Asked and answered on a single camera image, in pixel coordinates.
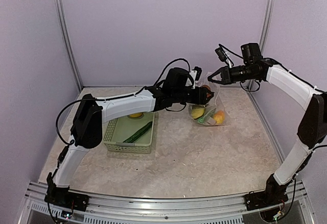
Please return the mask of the green bok choy toy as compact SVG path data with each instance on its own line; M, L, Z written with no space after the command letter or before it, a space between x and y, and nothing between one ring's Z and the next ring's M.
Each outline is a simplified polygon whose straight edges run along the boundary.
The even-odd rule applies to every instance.
M197 118L195 121L205 126L215 126L216 120L213 118L216 113L216 108L205 108L202 116Z

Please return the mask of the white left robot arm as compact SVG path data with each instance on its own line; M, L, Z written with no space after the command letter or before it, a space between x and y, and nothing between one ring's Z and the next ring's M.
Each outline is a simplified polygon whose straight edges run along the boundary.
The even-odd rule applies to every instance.
M66 108L74 104L79 106L68 140L61 138L65 148L57 167L47 177L52 199L61 206L71 202L72 196L67 190L72 176L87 152L101 143L103 124L131 114L160 111L173 104L206 105L214 92L196 85L200 75L198 68L175 67L169 70L165 79L159 78L152 86L145 86L135 93L99 98L86 94L66 105Z

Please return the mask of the clear zip top bag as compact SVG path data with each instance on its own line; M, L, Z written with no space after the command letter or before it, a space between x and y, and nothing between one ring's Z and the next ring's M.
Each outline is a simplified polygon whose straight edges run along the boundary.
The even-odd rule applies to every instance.
M223 110L225 112L225 107L224 107L224 105L223 105L223 103L222 103L222 101L220 99L221 87L220 87L219 84L209 82L206 79L206 74L202 78L200 78L200 80L196 84L198 86L208 85L208 86L210 86L211 90L215 93L214 96L213 96L213 98L212 98L212 100L208 104L206 104L205 106L201 106L201 107L205 107L205 108L216 108L216 112L219 111L219 110ZM194 105L194 104L189 104L188 105L189 117L194 122L196 122L195 119L193 119L191 117L191 109L192 109L193 106L199 106L199 105ZM224 123L221 124L221 125L216 124L215 126L224 126L224 125L226 125L226 123L227 123L227 115L226 115L226 112L225 112L225 121L224 121Z

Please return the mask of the brown round cake toy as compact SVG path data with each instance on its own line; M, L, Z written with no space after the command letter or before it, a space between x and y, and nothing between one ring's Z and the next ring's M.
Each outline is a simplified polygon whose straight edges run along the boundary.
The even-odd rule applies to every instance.
M206 92L211 92L211 88L208 85L202 85L201 88L203 88Z

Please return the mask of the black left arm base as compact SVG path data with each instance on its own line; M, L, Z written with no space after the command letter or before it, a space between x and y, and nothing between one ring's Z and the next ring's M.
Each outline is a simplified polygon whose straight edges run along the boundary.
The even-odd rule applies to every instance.
M44 201L55 206L85 212L89 196L70 192L69 187L58 188L56 185L50 185L46 191Z

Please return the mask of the yellow lemon toy front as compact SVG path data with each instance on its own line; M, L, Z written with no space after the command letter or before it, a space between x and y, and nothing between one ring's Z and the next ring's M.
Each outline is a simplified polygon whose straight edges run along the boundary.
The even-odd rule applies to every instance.
M205 114L205 107L193 106L191 109L191 117L198 119Z

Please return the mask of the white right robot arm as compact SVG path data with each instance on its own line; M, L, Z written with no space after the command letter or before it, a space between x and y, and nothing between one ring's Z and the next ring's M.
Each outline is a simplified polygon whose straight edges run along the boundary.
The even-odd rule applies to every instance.
M261 200L273 205L284 194L288 184L300 173L310 160L313 151L326 137L326 92L318 89L287 69L280 61L263 57L257 43L241 46L238 57L243 61L235 65L230 52L219 44L215 53L225 65L214 71L208 81L230 85L255 81L265 82L291 99L300 112L295 142L279 168L268 178Z

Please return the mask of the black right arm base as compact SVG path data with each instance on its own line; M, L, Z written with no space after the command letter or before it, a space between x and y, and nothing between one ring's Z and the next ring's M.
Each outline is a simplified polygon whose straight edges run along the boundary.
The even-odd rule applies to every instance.
M266 208L288 201L286 190L289 184L280 185L274 176L271 175L266 181L265 190L259 192L251 191L243 196L247 211Z

